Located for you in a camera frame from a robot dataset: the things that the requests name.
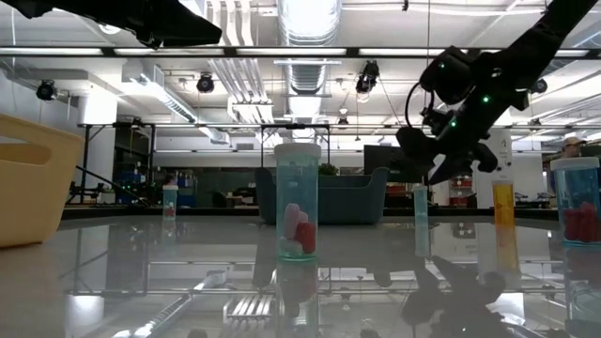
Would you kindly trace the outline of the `red storage shelf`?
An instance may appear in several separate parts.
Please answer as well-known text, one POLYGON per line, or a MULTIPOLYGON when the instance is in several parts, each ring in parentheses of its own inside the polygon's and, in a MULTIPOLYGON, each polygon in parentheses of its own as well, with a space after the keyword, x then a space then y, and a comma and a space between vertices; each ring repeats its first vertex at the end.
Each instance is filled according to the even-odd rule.
POLYGON ((469 198, 474 195, 471 176, 459 176, 449 180, 449 205, 452 207, 466 207, 469 198))

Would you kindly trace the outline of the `teal plastic bin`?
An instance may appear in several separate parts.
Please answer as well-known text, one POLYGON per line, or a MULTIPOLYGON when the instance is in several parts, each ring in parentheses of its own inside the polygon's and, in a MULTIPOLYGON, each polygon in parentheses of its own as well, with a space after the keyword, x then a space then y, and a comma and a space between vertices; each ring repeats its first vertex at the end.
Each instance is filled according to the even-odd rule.
MULTIPOLYGON (((367 176, 320 176, 319 224, 375 224, 383 216, 389 169, 379 167, 367 176)), ((264 167, 254 171, 259 216, 276 224, 276 181, 264 167)))

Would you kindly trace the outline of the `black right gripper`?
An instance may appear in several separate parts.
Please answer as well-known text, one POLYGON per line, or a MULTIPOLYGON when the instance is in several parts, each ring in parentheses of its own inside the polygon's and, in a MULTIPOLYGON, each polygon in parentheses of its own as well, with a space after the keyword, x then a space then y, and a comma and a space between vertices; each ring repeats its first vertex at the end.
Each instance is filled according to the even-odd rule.
POLYGON ((396 139, 410 160, 421 165, 433 165, 438 155, 445 159, 429 177, 430 184, 439 184, 451 178, 470 175, 471 163, 478 161, 479 170, 496 170, 498 159, 488 146, 481 143, 489 137, 487 131, 472 123, 460 123, 455 111, 425 107, 421 111, 423 124, 430 128, 431 136, 417 127, 400 128, 396 139))

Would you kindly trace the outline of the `blue storage crates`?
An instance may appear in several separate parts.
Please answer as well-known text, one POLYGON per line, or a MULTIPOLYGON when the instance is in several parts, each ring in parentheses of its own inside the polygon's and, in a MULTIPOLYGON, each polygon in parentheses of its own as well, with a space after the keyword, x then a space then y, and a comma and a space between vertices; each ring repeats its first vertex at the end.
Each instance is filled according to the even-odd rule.
POLYGON ((196 207, 196 180, 193 174, 180 173, 177 179, 178 199, 181 207, 196 207))

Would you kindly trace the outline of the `orange pill bottle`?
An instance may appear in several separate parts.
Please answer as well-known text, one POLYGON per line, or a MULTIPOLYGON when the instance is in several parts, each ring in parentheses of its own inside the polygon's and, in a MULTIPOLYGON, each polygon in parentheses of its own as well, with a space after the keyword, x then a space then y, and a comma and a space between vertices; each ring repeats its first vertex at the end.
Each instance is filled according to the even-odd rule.
POLYGON ((495 181, 492 184, 495 225, 515 226, 515 201, 513 184, 509 181, 495 181))

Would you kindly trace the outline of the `person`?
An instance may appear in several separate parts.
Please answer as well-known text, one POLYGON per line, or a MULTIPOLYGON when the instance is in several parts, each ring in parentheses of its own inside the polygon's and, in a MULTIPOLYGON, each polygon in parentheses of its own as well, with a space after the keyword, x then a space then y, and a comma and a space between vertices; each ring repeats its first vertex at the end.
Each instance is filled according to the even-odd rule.
POLYGON ((562 143, 562 157, 563 158, 577 158, 581 156, 581 147, 586 142, 575 136, 567 137, 562 143))

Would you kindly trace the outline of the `yellow plastic bin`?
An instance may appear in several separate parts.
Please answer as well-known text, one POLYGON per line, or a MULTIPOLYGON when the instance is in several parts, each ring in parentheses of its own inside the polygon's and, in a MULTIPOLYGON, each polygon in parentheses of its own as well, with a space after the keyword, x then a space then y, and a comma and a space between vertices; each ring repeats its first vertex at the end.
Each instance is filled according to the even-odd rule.
POLYGON ((57 230, 82 137, 0 114, 0 248, 41 243, 57 230))

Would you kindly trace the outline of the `black metal stand frame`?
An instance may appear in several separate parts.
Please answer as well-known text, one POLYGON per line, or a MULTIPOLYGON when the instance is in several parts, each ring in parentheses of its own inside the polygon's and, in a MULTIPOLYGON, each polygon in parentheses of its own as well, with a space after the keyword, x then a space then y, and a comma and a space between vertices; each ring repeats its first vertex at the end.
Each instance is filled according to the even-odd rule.
POLYGON ((260 129, 260 166, 264 166, 264 132, 265 129, 274 129, 275 131, 279 129, 286 130, 305 130, 305 129, 324 129, 327 132, 327 163, 331 164, 331 129, 332 126, 330 124, 304 124, 304 123, 273 123, 273 124, 260 124, 258 126, 260 129))

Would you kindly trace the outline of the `black monitor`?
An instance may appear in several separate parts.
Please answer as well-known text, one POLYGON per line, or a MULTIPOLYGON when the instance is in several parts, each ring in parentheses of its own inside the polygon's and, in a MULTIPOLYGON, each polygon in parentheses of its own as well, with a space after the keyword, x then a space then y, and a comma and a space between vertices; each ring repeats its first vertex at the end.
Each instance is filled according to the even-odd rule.
POLYGON ((371 175, 378 168, 388 169, 388 181, 396 183, 419 183, 420 175, 400 147, 365 146, 363 148, 363 172, 371 175))

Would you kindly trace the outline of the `black aluminium table frame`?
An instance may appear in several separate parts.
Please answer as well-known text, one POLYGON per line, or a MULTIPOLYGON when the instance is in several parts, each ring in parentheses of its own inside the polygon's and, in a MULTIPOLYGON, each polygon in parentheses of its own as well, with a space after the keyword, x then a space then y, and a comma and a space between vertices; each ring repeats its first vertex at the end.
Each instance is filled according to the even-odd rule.
MULTIPOLYGON (((91 219, 118 216, 161 216, 158 207, 67 207, 63 210, 61 220, 91 219)), ((183 208, 177 211, 181 216, 258 216, 258 208, 183 208)), ((431 217, 480 217, 493 216, 493 208, 450 208, 430 207, 431 217)), ((515 217, 519 219, 535 219, 558 221, 559 211, 541 208, 516 208, 515 217)))

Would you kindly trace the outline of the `silver ventilation duct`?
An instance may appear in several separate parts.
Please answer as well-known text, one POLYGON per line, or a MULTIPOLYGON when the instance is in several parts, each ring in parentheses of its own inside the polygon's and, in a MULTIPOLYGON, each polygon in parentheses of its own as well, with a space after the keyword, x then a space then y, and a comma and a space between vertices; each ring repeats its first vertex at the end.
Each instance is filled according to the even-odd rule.
MULTIPOLYGON (((337 38, 342 0, 277 0, 280 39, 293 47, 331 46, 337 38)), ((289 65, 285 75, 297 94, 316 94, 324 86, 325 65, 289 65)))

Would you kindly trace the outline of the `black shelving rack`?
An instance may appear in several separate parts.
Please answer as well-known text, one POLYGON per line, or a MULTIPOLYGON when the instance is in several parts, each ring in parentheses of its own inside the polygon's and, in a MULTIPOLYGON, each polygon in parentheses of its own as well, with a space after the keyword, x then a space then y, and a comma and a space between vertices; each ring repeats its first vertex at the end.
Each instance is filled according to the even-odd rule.
POLYGON ((157 129, 142 122, 116 123, 113 179, 118 202, 152 207, 155 197, 154 155, 157 129))

